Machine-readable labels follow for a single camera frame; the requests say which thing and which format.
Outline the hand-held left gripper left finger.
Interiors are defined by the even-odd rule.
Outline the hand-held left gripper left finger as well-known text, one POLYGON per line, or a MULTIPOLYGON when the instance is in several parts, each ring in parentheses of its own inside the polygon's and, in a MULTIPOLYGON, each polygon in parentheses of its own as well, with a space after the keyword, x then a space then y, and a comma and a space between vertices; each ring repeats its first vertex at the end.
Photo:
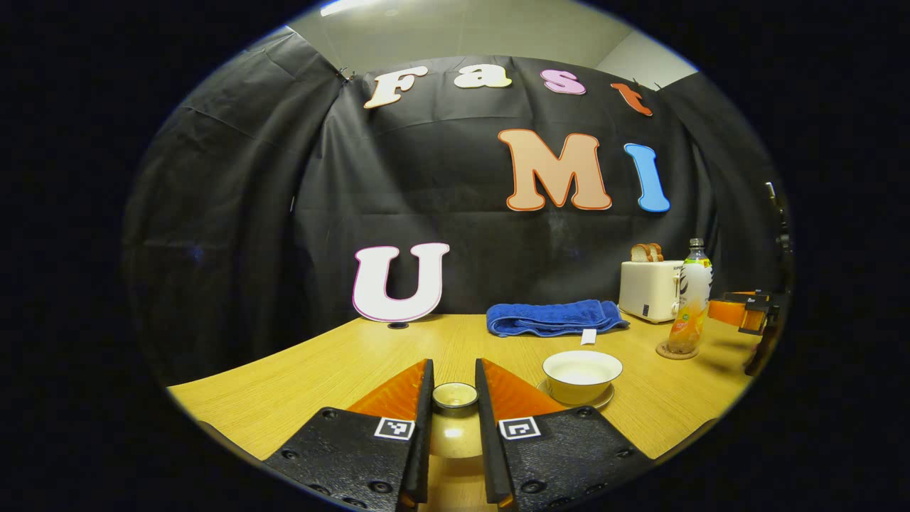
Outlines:
POLYGON ((319 409, 264 463, 344 508, 415 511, 428 499, 433 386, 422 359, 354 405, 319 409))

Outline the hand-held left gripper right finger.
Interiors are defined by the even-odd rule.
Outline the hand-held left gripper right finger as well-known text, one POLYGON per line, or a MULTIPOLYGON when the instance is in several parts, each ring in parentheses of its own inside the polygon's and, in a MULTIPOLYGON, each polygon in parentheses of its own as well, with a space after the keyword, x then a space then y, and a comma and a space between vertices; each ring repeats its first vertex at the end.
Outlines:
POLYGON ((500 511, 579 511, 654 467, 594 406, 563 406, 484 358, 475 385, 486 496, 500 511))

